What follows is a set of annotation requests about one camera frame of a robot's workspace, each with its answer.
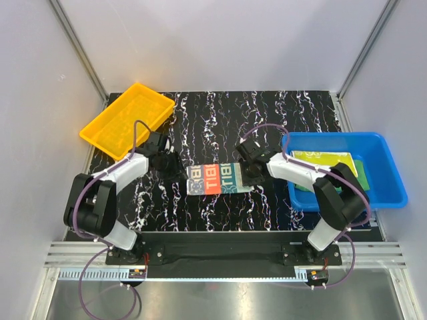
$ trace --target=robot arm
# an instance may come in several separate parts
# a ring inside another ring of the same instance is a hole
[[[139,234],[117,220],[117,194],[150,169],[157,170],[161,179],[171,182],[187,179],[179,154],[169,141],[167,135],[152,132],[134,154],[126,155],[128,161],[114,171],[110,172],[110,169],[116,164],[92,175],[81,173],[76,176],[65,209],[64,223],[73,227],[74,207],[83,188],[102,173],[107,173],[85,193],[77,211],[77,225],[80,230],[104,238],[130,255],[140,257],[142,241],[137,240]]]
[[[293,182],[315,193],[322,218],[308,235],[307,256],[317,255],[326,250],[331,242],[366,209],[363,200],[348,186],[318,171],[322,168],[339,175],[361,191],[369,201],[357,178],[343,163],[334,167],[316,165],[316,170],[309,169],[298,163],[305,163],[308,167],[312,167],[312,163],[296,160],[289,155],[285,159],[279,149],[263,149],[253,139],[245,140],[236,149],[242,156],[240,167],[244,185],[256,185],[272,177]],[[341,187],[342,192],[337,192],[336,187]]]

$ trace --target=metal frame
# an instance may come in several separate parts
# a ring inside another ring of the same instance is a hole
[[[95,89],[99,93],[99,96],[104,102],[107,101],[108,93],[105,90],[100,78],[97,76],[95,69],[93,68],[80,40],[77,37],[74,28],[61,5],[60,0],[48,0],[55,16],[58,18],[66,36],[70,40],[73,49],[79,57],[84,69],[86,70],[91,82]],[[399,0],[388,0],[381,15],[379,16],[374,28],[369,34],[361,52],[359,53],[355,63],[352,66],[346,80],[344,81],[340,90],[331,94],[332,101],[336,108],[336,115],[341,124],[342,130],[350,132],[352,127],[348,121],[346,110],[342,103],[342,98],[346,94],[349,86],[360,70],[361,66],[365,62],[369,52],[373,48],[376,40],[381,34],[387,21],[392,15],[396,8]],[[88,170],[90,159],[93,156],[93,148],[89,150],[87,161],[84,170]],[[382,230],[382,225],[375,215],[375,221],[378,222],[378,226]],[[340,251],[342,252],[343,266],[349,265],[352,259],[352,252],[350,244],[340,243]],[[102,244],[96,243],[84,243],[84,242],[67,242],[67,243],[52,243],[51,250],[47,256],[45,264],[45,277],[43,285],[41,287],[35,308],[33,310],[32,319],[45,319],[51,304],[55,286],[60,276],[61,268],[83,268],[87,263],[87,260],[93,256],[93,254],[100,251],[103,248]],[[105,265],[105,255],[98,257],[91,266],[92,268],[111,268],[114,266]],[[133,267],[132,266],[120,266],[120,268]],[[398,296],[401,310],[404,314],[405,319],[421,319],[422,314],[420,312],[419,304],[416,300],[416,296],[413,292],[413,288],[410,284],[408,277],[408,270],[404,262],[404,258],[400,251],[398,243],[356,243],[356,268],[368,268],[368,269],[388,269],[392,277],[392,282]]]
[[[365,44],[362,48],[362,50],[359,53],[359,56],[357,57],[356,61],[353,64],[353,67],[351,68],[350,72],[348,73],[346,80],[344,81],[343,85],[341,86],[341,89],[337,92],[338,97],[340,99],[344,98],[344,95],[346,94],[349,86],[352,84],[354,78],[356,77],[357,73],[359,72],[360,68],[362,67],[363,63],[365,62],[365,59],[369,55],[369,52],[373,48],[375,42],[377,41],[378,37],[380,36],[382,30],[387,24],[387,21],[393,14],[393,11],[397,7],[397,4],[400,2],[400,0],[388,0],[387,4],[384,6],[378,20],[375,22],[374,28],[372,28],[367,40],[365,41]]]
[[[355,242],[356,269],[405,269],[406,264],[397,242]],[[352,248],[347,242],[338,243],[342,265],[329,266],[330,269],[342,269],[351,264]],[[52,242],[46,258],[45,268],[83,268],[87,261],[105,248],[102,243],[67,241]],[[106,265],[106,253],[97,257],[92,268],[144,269],[144,265]],[[296,269],[312,269],[310,266],[299,266]]]
[[[86,70],[87,75],[91,79],[93,86],[98,92],[99,96],[103,99],[104,102],[108,100],[108,93],[105,90],[101,80],[99,79],[95,69],[93,68],[91,61],[89,60],[83,46],[80,43],[79,38],[77,37],[76,32],[74,31],[73,25],[71,24],[67,14],[65,13],[64,8],[60,0],[48,0],[56,18],[64,30],[68,40],[74,48],[75,54],[78,56],[83,68]]]

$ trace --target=white wall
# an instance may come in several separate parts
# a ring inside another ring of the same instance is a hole
[[[101,100],[46,0],[0,2],[0,318],[29,319]]]
[[[61,0],[104,87],[337,91],[386,0]]]
[[[399,241],[418,300],[427,301],[427,2],[401,1],[344,97],[355,131],[383,134],[409,197],[381,218]],[[427,315],[425,303],[422,303]]]

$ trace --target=cable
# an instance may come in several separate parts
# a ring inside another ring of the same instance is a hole
[[[100,180],[102,177],[112,173],[113,171],[115,171],[117,168],[121,167],[122,165],[124,165],[125,163],[127,163],[128,161],[130,161],[130,159],[133,157],[133,155],[135,154],[135,150],[136,150],[136,141],[137,141],[137,124],[141,123],[145,128],[147,128],[147,130],[151,133],[153,132],[148,125],[143,122],[142,120],[136,120],[133,123],[133,147],[132,150],[129,154],[128,157],[122,159],[121,161],[117,162],[115,165],[113,165],[111,168],[109,168],[108,170],[105,170],[104,172],[100,173],[99,175],[97,175],[96,177],[94,177],[81,191],[81,193],[79,194],[79,197],[77,198],[77,201],[75,202],[75,206],[74,206],[74,210],[73,210],[73,229],[74,232],[81,238],[84,239],[97,239],[99,242],[102,242],[104,244],[106,244],[107,246],[110,246],[111,243],[108,243],[107,241],[105,241],[104,239],[98,238],[94,235],[90,235],[84,232],[81,232],[79,230],[79,227],[77,225],[77,212],[78,209],[80,207],[81,201],[83,200],[85,194],[87,193],[87,191],[98,181]],[[86,266],[83,268],[83,272],[80,275],[79,278],[79,284],[78,284],[78,293],[79,293],[79,300],[80,300],[80,305],[82,307],[82,309],[86,312],[86,314],[88,316],[90,316],[92,319],[95,320],[102,320],[101,318],[96,317],[95,315],[93,315],[89,309],[87,308],[85,302],[83,301],[83,295],[82,295],[82,291],[81,291],[81,285],[82,285],[82,281],[83,281],[83,275],[85,274],[87,268],[89,267],[89,265],[93,262],[93,260],[95,260],[98,256],[100,256],[102,253],[106,252],[109,248],[105,248],[104,250],[100,251],[99,253],[97,253],[96,255],[94,255],[86,264]],[[104,290],[102,291],[99,295],[101,295],[102,293],[105,293],[106,291],[109,291],[112,287],[108,288],[108,290]],[[130,309],[130,311],[122,318],[118,319],[118,320],[125,320],[127,319],[133,312],[133,310],[135,309],[136,306],[136,300],[138,297],[138,300],[141,301],[141,298],[139,297],[139,293],[133,288],[128,286],[128,288],[130,288],[133,292],[133,305],[132,308]]]
[[[119,161],[119,162],[117,162],[114,166],[112,166],[111,168],[109,168],[108,170],[106,170],[106,171],[104,171],[104,172],[102,172],[102,173],[100,173],[99,175],[97,175],[96,177],[94,177],[84,188],[83,188],[83,190],[81,191],[81,193],[79,194],[79,197],[77,198],[77,201],[75,202],[75,206],[74,206],[74,210],[73,210],[73,229],[74,229],[74,232],[79,236],[79,237],[81,237],[81,238],[84,238],[84,239],[94,239],[94,238],[96,238],[95,236],[93,236],[93,235],[88,235],[88,234],[86,234],[86,233],[84,233],[84,232],[81,232],[80,230],[79,230],[79,227],[78,227],[78,225],[77,225],[77,211],[78,211],[78,209],[79,209],[79,207],[80,207],[80,203],[81,203],[81,201],[83,200],[83,198],[84,198],[84,196],[85,196],[85,194],[87,193],[87,191],[98,181],[98,180],[100,180],[101,178],[103,178],[104,176],[106,176],[106,175],[108,175],[108,174],[110,174],[111,172],[113,172],[113,171],[115,171],[116,169],[118,169],[118,168],[120,168],[122,165],[124,165],[125,163],[127,163],[132,157],[133,157],[133,155],[135,154],[135,150],[136,150],[136,139],[137,139],[137,130],[136,130],[136,128],[137,128],[137,124],[138,123],[141,123],[142,125],[144,125],[147,129],[148,129],[148,131],[151,133],[151,132],[153,132],[149,127],[148,127],[148,125],[145,123],[145,122],[143,122],[143,121],[141,121],[141,120],[137,120],[137,121],[135,121],[134,123],[133,123],[133,147],[132,147],[132,150],[131,150],[131,153],[130,153],[130,155],[128,156],[128,157],[126,157],[126,158],[124,158],[124,159],[122,159],[121,161]],[[101,242],[103,242],[103,243],[105,243],[106,245],[110,245],[109,243],[107,243],[106,241],[104,241],[104,240],[102,240],[102,239],[100,239],[100,241]]]
[[[288,155],[286,154],[286,150],[287,150],[287,148],[288,148],[288,145],[289,145],[289,142],[291,141],[291,135],[289,134],[289,131],[285,128],[285,127],[282,127],[281,125],[277,125],[277,124],[275,124],[275,123],[264,123],[264,124],[262,124],[262,125],[257,125],[256,127],[254,127],[254,128],[252,128],[252,129],[250,129],[244,136],[243,136],[243,139],[247,139],[248,138],[248,136],[249,136],[249,134],[251,134],[251,133],[253,133],[255,130],[258,130],[259,128],[262,128],[262,127],[275,127],[275,128],[277,128],[277,129],[279,129],[280,131],[282,131],[282,132],[284,132],[285,134],[286,134],[286,141],[285,141],[285,145],[283,146],[283,148],[282,148],[282,155],[283,155],[283,158],[286,160],[286,161],[289,161],[289,162],[291,162],[291,163],[294,163],[294,164],[296,164],[296,165],[300,165],[300,166],[302,166],[302,167],[305,167],[305,168],[308,168],[308,169],[311,169],[311,170],[314,170],[314,171],[316,171],[316,167],[315,166],[313,166],[313,165],[310,165],[310,164],[308,164],[308,163],[304,163],[304,162],[299,162],[298,160],[295,160],[294,158],[292,158],[292,157],[288,157]],[[336,175],[335,173],[333,173],[333,172],[330,172],[330,171],[328,171],[328,170],[325,170],[325,169],[321,169],[321,168],[319,168],[317,171],[319,171],[319,172],[321,172],[321,173],[324,173],[324,174],[326,174],[326,175],[330,175],[331,177],[333,177],[334,179],[336,179],[336,180],[338,180],[339,182],[341,182],[341,183],[343,183],[343,184],[345,184],[347,187],[349,187],[355,194],[357,194],[360,198],[361,198],[361,200],[363,201],[363,204],[365,205],[365,207],[366,207],[366,218],[363,220],[363,221],[361,221],[361,222],[358,222],[358,223],[352,223],[352,224],[350,224],[350,227],[358,227],[359,225],[364,225],[365,223],[367,223],[367,222],[369,222],[369,220],[371,219],[371,216],[372,216],[372,211],[371,211],[371,207],[369,206],[369,202],[368,202],[368,200],[365,198],[365,196],[362,194],[362,192],[360,192],[360,190],[358,189],[358,188],[356,188],[354,185],[352,185],[350,182],[348,182],[347,180],[345,180],[345,179],[343,179],[343,178],[341,178],[339,175]],[[337,236],[337,238],[336,239],[338,239],[339,237],[341,237],[343,234],[345,233],[345,231],[343,231],[341,234],[339,234],[338,236]]]
[[[352,264],[350,265],[350,269],[348,270],[346,275],[341,280],[339,280],[338,282],[332,283],[330,285],[326,285],[325,287],[307,287],[306,285],[304,287],[296,287],[293,285],[286,285],[284,283],[274,283],[274,284],[278,285],[280,287],[286,287],[286,288],[290,288],[290,289],[312,289],[312,290],[334,288],[334,287],[337,287],[338,285],[342,284],[353,273],[354,265],[356,264],[356,248],[354,247],[354,242],[353,242],[352,238],[350,238],[347,234],[343,234],[341,237],[346,238],[348,240],[348,242],[350,242],[350,245],[352,246]]]
[[[82,307],[82,309],[85,311],[85,313],[90,316],[92,319],[94,320],[104,320],[102,318],[97,317],[96,315],[92,314],[89,309],[86,307],[85,302],[83,301],[83,292],[81,290],[81,285],[83,282],[83,276],[87,270],[87,268],[89,267],[89,265],[96,259],[98,258],[100,255],[102,255],[103,253],[105,253],[108,250],[108,248],[102,249],[100,252],[98,252],[96,255],[94,255],[85,265],[85,267],[83,268],[83,271],[81,272],[80,278],[79,278],[79,284],[78,284],[78,290],[79,290],[79,300],[80,300],[80,305]],[[113,287],[122,287],[123,283],[121,283],[120,285],[115,285]],[[137,300],[137,296],[139,295],[139,293],[135,290],[135,288],[131,287],[130,285],[127,286],[128,289],[131,289],[133,292],[133,303],[132,303],[132,307],[129,310],[128,313],[126,313],[126,315],[122,318],[119,318],[117,320],[126,320],[133,312],[133,310],[136,307],[136,300]]]
[[[348,240],[348,242],[350,242],[350,245],[352,246],[352,251],[353,251],[352,264],[350,265],[350,268],[348,269],[348,272],[346,273],[344,278],[342,278],[338,282],[335,282],[331,285],[327,285],[326,287],[328,287],[328,288],[336,287],[337,285],[339,285],[339,284],[343,283],[345,280],[347,280],[347,278],[352,274],[352,272],[354,270],[354,265],[356,264],[356,248],[354,247],[354,242],[353,242],[352,238],[350,238],[347,234],[343,234],[342,237],[346,238]]]
[[[321,173],[329,175],[329,176],[333,177],[334,179],[338,180],[339,182],[345,184],[347,187],[349,187],[355,194],[357,194],[361,198],[361,200],[363,201],[363,203],[364,203],[364,205],[366,207],[366,218],[363,221],[359,222],[359,223],[351,223],[350,227],[357,227],[359,225],[364,225],[365,223],[369,222],[369,220],[370,220],[370,218],[372,216],[371,207],[369,206],[369,202],[368,202],[367,198],[365,198],[365,196],[363,195],[363,193],[360,192],[360,190],[358,188],[356,188],[353,184],[351,184],[350,182],[348,182],[347,180],[341,178],[339,175],[336,175],[333,172],[330,172],[330,171],[327,171],[327,170],[321,169],[321,168],[316,169],[316,167],[314,165],[310,165],[308,163],[300,162],[300,161],[298,161],[298,160],[296,160],[296,159],[294,159],[292,157],[288,157],[288,155],[286,154],[286,150],[288,149],[288,145],[289,145],[289,142],[291,140],[291,135],[290,135],[289,131],[285,127],[282,127],[281,125],[277,125],[275,123],[264,123],[262,125],[257,125],[256,127],[250,129],[243,136],[242,139],[247,139],[248,136],[251,133],[253,133],[255,130],[258,130],[259,128],[262,128],[262,127],[275,127],[275,128],[279,129],[280,131],[282,131],[282,132],[284,132],[286,134],[285,145],[282,147],[282,155],[283,155],[283,158],[286,161],[289,161],[289,162],[294,163],[296,165],[300,165],[300,166],[305,167],[307,169],[311,169],[311,170],[314,170],[314,171],[319,171]],[[346,231],[347,230],[343,230],[335,238],[335,240],[337,241],[337,240],[341,239],[342,237],[344,237],[344,238],[346,238],[350,242],[350,245],[352,246],[352,251],[353,251],[352,264],[350,266],[350,270],[347,272],[347,274],[345,275],[344,278],[342,278],[341,280],[339,280],[337,283],[333,283],[333,284],[329,285],[328,287],[335,287],[335,286],[343,283],[350,276],[350,274],[353,272],[354,264],[356,263],[356,248],[354,247],[354,243],[353,243],[352,239],[346,234]]]

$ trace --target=purple cable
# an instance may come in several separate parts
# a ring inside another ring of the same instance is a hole
[[[348,279],[348,277],[352,274],[353,270],[354,270],[354,265],[356,264],[356,248],[354,247],[354,242],[352,241],[352,238],[350,238],[347,234],[343,234],[341,235],[341,237],[344,237],[348,240],[348,242],[350,242],[350,245],[352,246],[352,264],[350,265],[350,269],[348,270],[348,272],[346,273],[346,275],[339,280],[338,282],[332,283],[330,285],[327,285],[326,288],[334,288],[340,284],[342,284],[345,280]],[[286,285],[284,283],[275,283],[276,285],[280,286],[280,287],[286,287],[286,288],[290,288],[290,289],[311,289],[311,287],[307,287],[306,285],[304,285],[303,287],[296,287],[293,285]],[[324,289],[324,287],[314,287],[313,289]]]
[[[87,193],[87,190],[89,190],[98,180],[100,180],[101,178],[103,178],[104,176],[106,176],[107,174],[110,174],[111,172],[113,172],[114,170],[116,170],[117,168],[121,167],[122,165],[124,165],[125,163],[127,163],[132,157],[133,154],[135,153],[136,150],[136,137],[137,137],[137,124],[141,123],[142,125],[144,125],[149,132],[153,132],[148,125],[141,121],[141,120],[137,120],[133,123],[133,147],[131,150],[131,153],[129,155],[129,157],[121,160],[120,162],[117,162],[113,167],[111,167],[109,170],[104,171],[103,173],[99,174],[98,176],[94,177],[81,191],[81,193],[79,194],[79,197],[77,198],[77,201],[75,202],[75,206],[74,206],[74,210],[73,210],[73,229],[74,232],[81,238],[84,239],[94,239],[96,238],[93,235],[88,235],[86,233],[83,233],[79,230],[79,227],[77,226],[77,210],[80,207],[80,203],[83,200],[85,194]],[[106,243],[105,241],[103,241],[102,239],[100,239],[101,242],[105,243],[106,245],[110,245],[109,243]]]
[[[79,209],[79,207],[80,207],[80,203],[81,203],[81,201],[83,200],[83,198],[84,198],[84,196],[85,196],[85,194],[87,193],[87,191],[90,189],[90,187],[92,187],[98,180],[100,180],[102,177],[104,177],[104,176],[106,176],[107,174],[110,174],[111,172],[113,172],[113,171],[115,171],[117,168],[119,168],[119,167],[121,167],[123,164],[125,164],[125,163],[127,163],[132,157],[133,157],[133,155],[135,154],[135,150],[136,150],[136,138],[137,138],[137,124],[138,123],[141,123],[145,128],[147,128],[147,130],[151,133],[151,132],[153,132],[149,127],[148,127],[148,125],[145,123],[145,122],[143,122],[143,121],[141,121],[141,120],[136,120],[134,123],[133,123],[133,147],[132,147],[132,150],[131,150],[131,152],[130,152],[130,154],[129,154],[129,157],[127,157],[127,158],[125,158],[125,159],[123,159],[123,160],[121,160],[120,162],[117,162],[114,166],[112,166],[109,170],[106,170],[106,171],[104,171],[103,173],[101,173],[101,174],[99,174],[98,176],[96,176],[96,177],[94,177],[84,188],[83,188],[83,190],[81,191],[81,193],[79,194],[79,197],[77,198],[77,201],[75,202],[75,206],[74,206],[74,210],[73,210],[73,229],[74,229],[74,232],[79,236],[79,237],[81,237],[81,238],[84,238],[84,239],[95,239],[95,238],[97,238],[96,236],[94,236],[94,235],[90,235],[90,234],[86,234],[86,233],[84,233],[84,232],[81,232],[80,230],[79,230],[79,227],[78,227],[78,225],[77,225],[77,211],[78,211],[78,209]],[[110,246],[111,245],[111,243],[108,243],[107,241],[105,241],[104,239],[98,239],[99,240],[99,242],[102,242],[102,243],[104,243],[104,244],[106,244],[106,245],[108,245],[108,246]],[[79,300],[80,300],[80,305],[81,305],[81,307],[83,308],[83,310],[86,312],[86,314],[88,315],[88,316],[90,316],[90,317],[92,317],[93,319],[95,319],[95,320],[102,320],[102,319],[100,319],[100,318],[98,318],[98,317],[96,317],[96,316],[94,316],[94,315],[92,315],[92,313],[89,311],[89,309],[86,307],[86,304],[85,304],[85,302],[83,301],[83,296],[82,296],[82,292],[81,292],[81,282],[82,282],[82,280],[83,280],[83,275],[84,275],[84,273],[85,273],[85,271],[86,271],[86,269],[89,267],[89,265],[92,263],[92,261],[93,260],[95,260],[96,259],[96,257],[98,257],[100,254],[102,254],[102,253],[104,253],[104,252],[106,252],[108,250],[108,248],[105,248],[104,250],[102,250],[101,252],[99,252],[99,253],[97,253],[96,255],[94,255],[88,262],[87,262],[87,264],[86,264],[86,266],[83,268],[83,272],[81,273],[81,275],[80,275],[80,278],[79,278],[79,285],[78,285],[78,287],[79,287]],[[133,312],[133,310],[135,309],[135,306],[136,306],[136,299],[137,299],[137,295],[138,295],[138,292],[133,288],[133,287],[131,287],[131,289],[132,289],[132,291],[133,291],[133,295],[134,295],[134,300],[133,300],[133,305],[132,305],[132,308],[131,308],[131,310],[129,311],[129,313],[127,313],[127,315],[125,315],[125,317],[122,317],[122,318],[120,318],[120,319],[118,319],[118,320],[125,320],[125,319],[127,319],[130,315],[131,315],[131,313]]]
[[[294,163],[296,165],[301,165],[302,167],[305,167],[307,169],[311,169],[311,170],[314,170],[314,171],[316,170],[316,167],[313,166],[313,165],[309,165],[307,163],[299,162],[299,161],[295,160],[294,158],[288,157],[288,155],[286,154],[286,150],[288,149],[289,142],[291,141],[291,136],[289,134],[289,131],[285,127],[282,127],[281,125],[276,125],[275,123],[264,123],[262,125],[257,125],[256,127],[250,129],[243,136],[243,139],[248,138],[248,136],[251,133],[253,133],[255,130],[258,130],[259,128],[262,128],[262,127],[275,127],[275,128],[279,129],[280,131],[282,131],[282,132],[284,132],[286,134],[286,142],[285,142],[285,145],[282,148],[282,155],[283,155],[283,158],[285,160],[288,160],[289,162]],[[363,221],[361,221],[361,222],[350,224],[350,227],[358,227],[359,225],[364,225],[365,223],[369,222],[369,220],[371,219],[371,216],[372,216],[371,207],[369,206],[369,202],[365,198],[365,196],[363,196],[362,192],[360,192],[360,190],[358,188],[356,188],[354,185],[352,185],[350,182],[348,182],[347,180],[341,178],[339,175],[336,175],[335,173],[332,173],[332,172],[324,170],[324,169],[318,169],[318,171],[321,172],[321,173],[324,173],[326,175],[330,175],[334,179],[336,179],[339,182],[345,184],[347,187],[349,187],[355,194],[357,194],[362,199],[363,204],[366,207],[366,218]],[[344,233],[345,233],[345,231],[343,231],[341,234],[339,234],[337,238],[341,237]]]
[[[81,272],[81,275],[80,275],[80,278],[79,278],[79,285],[78,285],[78,290],[79,290],[79,300],[80,300],[80,305],[81,305],[81,307],[82,307],[82,309],[85,311],[85,313],[88,315],[88,316],[90,316],[92,319],[95,319],[95,320],[104,320],[104,319],[102,319],[102,318],[99,318],[99,317],[97,317],[97,316],[95,316],[94,314],[92,314],[90,311],[89,311],[89,309],[86,307],[86,304],[85,304],[85,302],[83,301],[83,293],[82,293],[82,290],[81,290],[81,284],[82,284],[82,282],[83,282],[83,276],[84,276],[84,274],[85,274],[85,272],[86,272],[86,270],[87,270],[87,268],[89,267],[89,265],[96,259],[96,258],[98,258],[101,254],[103,254],[104,252],[107,252],[107,250],[108,250],[108,248],[105,248],[105,249],[102,249],[100,252],[98,252],[96,255],[94,255],[87,263],[86,263],[86,265],[85,265],[85,267],[83,268],[83,271]],[[128,313],[126,313],[126,315],[124,316],[124,317],[122,317],[122,318],[119,318],[119,319],[117,319],[117,320],[126,320],[131,314],[132,314],[132,312],[133,312],[133,310],[135,309],[135,306],[136,306],[136,300],[137,300],[137,295],[138,295],[138,292],[135,290],[135,288],[133,288],[133,287],[130,287],[129,286],[129,288],[132,290],[132,293],[133,293],[133,304],[132,304],[132,307],[131,307],[131,309],[129,310],[129,312]]]
[[[289,131],[285,128],[282,127],[281,125],[277,125],[275,123],[264,123],[262,125],[257,125],[256,127],[250,129],[244,136],[243,139],[247,139],[248,136],[253,133],[255,130],[258,130],[259,128],[262,127],[275,127],[277,129],[279,129],[280,131],[284,132],[286,134],[286,142],[285,145],[282,148],[282,155],[283,158],[291,163],[294,163],[296,165],[300,165],[302,167],[305,167],[307,169],[311,169],[311,170],[316,170],[316,167],[313,165],[309,165],[308,163],[304,163],[304,162],[299,162],[297,160],[295,160],[294,158],[288,157],[288,155],[286,155],[286,150],[288,148],[289,142],[291,140],[291,136],[289,134]],[[347,187],[349,187],[355,194],[357,194],[363,201],[365,207],[366,207],[366,218],[359,223],[352,223],[350,224],[350,227],[357,227],[359,225],[363,225],[365,223],[367,223],[369,221],[369,219],[371,218],[372,212],[371,212],[371,208],[369,206],[369,202],[368,200],[365,198],[365,196],[362,194],[362,192],[359,191],[359,189],[357,189],[354,185],[352,185],[350,182],[348,182],[347,180],[341,178],[339,175],[336,175],[333,172],[330,172],[328,170],[324,170],[324,169],[318,169],[319,172],[324,173],[326,175],[330,175],[331,177],[333,177],[334,179],[338,180],[339,182],[345,184]],[[339,285],[340,283],[344,282],[349,276],[350,274],[353,272],[354,269],[354,264],[356,263],[356,248],[354,247],[354,243],[352,241],[352,239],[346,234],[346,230],[342,231],[336,238],[335,240],[339,240],[340,238],[346,238],[351,246],[352,246],[352,251],[353,251],[353,259],[352,259],[352,265],[350,266],[350,270],[348,271],[348,273],[346,274],[346,276],[344,278],[342,278],[341,280],[339,280],[337,283],[333,283],[331,285],[329,285],[328,287],[335,287],[337,285]]]

